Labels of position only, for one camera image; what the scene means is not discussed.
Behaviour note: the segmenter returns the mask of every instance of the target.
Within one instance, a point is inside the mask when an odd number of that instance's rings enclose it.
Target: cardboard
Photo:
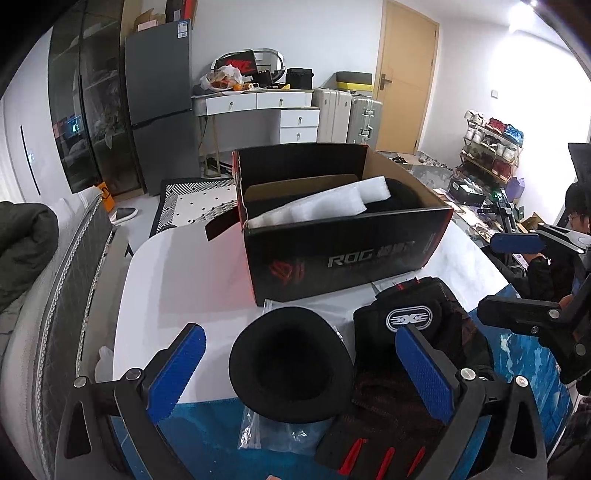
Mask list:
[[[166,22],[166,15],[165,14],[155,14],[153,13],[154,9],[150,8],[149,10],[146,10],[144,13],[142,13],[141,15],[138,15],[135,19],[134,22],[134,32],[140,31],[138,28],[140,25],[148,23],[148,22],[153,22],[154,20],[156,20],[156,25],[162,25],[163,23]]]
[[[284,144],[234,152],[238,215],[252,287],[265,299],[291,301],[343,290],[422,268],[437,248],[453,209],[398,164],[365,145]],[[377,176],[410,187],[421,206],[354,217],[245,227],[286,195],[317,193],[337,182]]]
[[[247,202],[254,200],[268,200],[291,195],[312,195],[325,190],[335,189],[354,183],[358,179],[355,175],[326,175],[307,179],[272,181],[248,187],[244,194]]]

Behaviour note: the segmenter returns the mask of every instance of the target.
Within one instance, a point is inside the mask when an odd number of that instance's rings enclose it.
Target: gray refrigerator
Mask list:
[[[150,195],[163,180],[200,177],[191,102],[191,24],[169,22],[125,39],[125,80],[138,161]]]

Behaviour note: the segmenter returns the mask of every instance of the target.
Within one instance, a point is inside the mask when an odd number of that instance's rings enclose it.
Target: wooden door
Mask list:
[[[431,91],[439,24],[403,5],[386,2],[377,78],[384,104],[377,150],[414,154]]]

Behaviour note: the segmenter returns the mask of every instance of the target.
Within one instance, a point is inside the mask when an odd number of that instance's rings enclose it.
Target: glove logo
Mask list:
[[[424,330],[433,321],[433,312],[424,305],[393,310],[386,317],[386,327],[396,333],[404,325],[414,325],[418,330]]]

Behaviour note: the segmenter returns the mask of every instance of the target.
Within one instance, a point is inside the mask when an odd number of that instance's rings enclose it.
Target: blue clamp pad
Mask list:
[[[167,418],[205,353],[205,331],[194,325],[170,356],[148,393],[148,415],[156,425]]]
[[[396,334],[396,353],[429,415],[448,424],[454,413],[454,391],[407,327]]]

